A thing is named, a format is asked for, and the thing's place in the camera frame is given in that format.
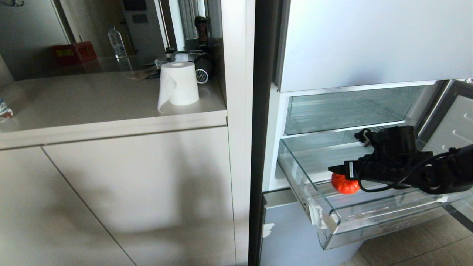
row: refrigerator drawer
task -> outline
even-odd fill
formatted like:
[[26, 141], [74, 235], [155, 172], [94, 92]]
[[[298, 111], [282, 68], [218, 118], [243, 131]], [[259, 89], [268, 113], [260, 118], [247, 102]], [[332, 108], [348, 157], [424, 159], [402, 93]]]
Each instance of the refrigerator drawer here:
[[[327, 167], [351, 158], [356, 160], [372, 150], [351, 142], [349, 132], [323, 135], [283, 139], [278, 153], [278, 163], [311, 223], [316, 225], [323, 249], [340, 247], [439, 217], [446, 213], [444, 205], [473, 194], [470, 190], [430, 195], [415, 188], [340, 194], [327, 180], [331, 178]], [[364, 182], [364, 185], [368, 188], [384, 186], [370, 182]]]
[[402, 121], [423, 90], [437, 86], [366, 89], [289, 98], [286, 135]]

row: white cabinet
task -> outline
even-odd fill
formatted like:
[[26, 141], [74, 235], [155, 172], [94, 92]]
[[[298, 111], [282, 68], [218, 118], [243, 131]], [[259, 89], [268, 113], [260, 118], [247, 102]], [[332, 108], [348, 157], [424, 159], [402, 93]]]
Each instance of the white cabinet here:
[[0, 265], [133, 265], [40, 147], [0, 151]]
[[44, 146], [137, 265], [234, 265], [227, 127]]

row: paper towel roll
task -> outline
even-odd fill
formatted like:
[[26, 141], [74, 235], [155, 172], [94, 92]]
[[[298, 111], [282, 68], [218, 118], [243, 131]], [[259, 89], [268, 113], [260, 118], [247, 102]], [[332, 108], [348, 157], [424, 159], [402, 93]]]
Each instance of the paper towel roll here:
[[174, 62], [161, 65], [158, 111], [168, 100], [173, 105], [189, 105], [199, 100], [194, 63]]

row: robotic arm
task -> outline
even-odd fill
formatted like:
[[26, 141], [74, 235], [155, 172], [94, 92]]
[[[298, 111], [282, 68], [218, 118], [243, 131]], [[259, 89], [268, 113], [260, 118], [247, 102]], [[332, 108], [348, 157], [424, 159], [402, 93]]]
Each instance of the robotic arm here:
[[[373, 146], [373, 154], [343, 165], [330, 166], [329, 171], [357, 180], [366, 192], [379, 192], [390, 188], [417, 187], [429, 194], [465, 191], [473, 187], [473, 144], [433, 155], [431, 151], [418, 151], [416, 133], [412, 126], [392, 127], [379, 132], [363, 129], [355, 138], [365, 147]], [[387, 184], [377, 189], [366, 189], [361, 181]]]

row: grey refrigerator panel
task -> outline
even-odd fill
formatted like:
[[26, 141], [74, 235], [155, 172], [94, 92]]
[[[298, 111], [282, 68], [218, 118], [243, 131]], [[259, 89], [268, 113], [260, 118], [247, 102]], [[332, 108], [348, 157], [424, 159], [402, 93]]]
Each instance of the grey refrigerator panel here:
[[281, 91], [473, 76], [473, 0], [285, 0]]
[[348, 261], [363, 243], [323, 250], [317, 229], [308, 222], [290, 190], [266, 193], [264, 198], [267, 225], [260, 266], [336, 266]]

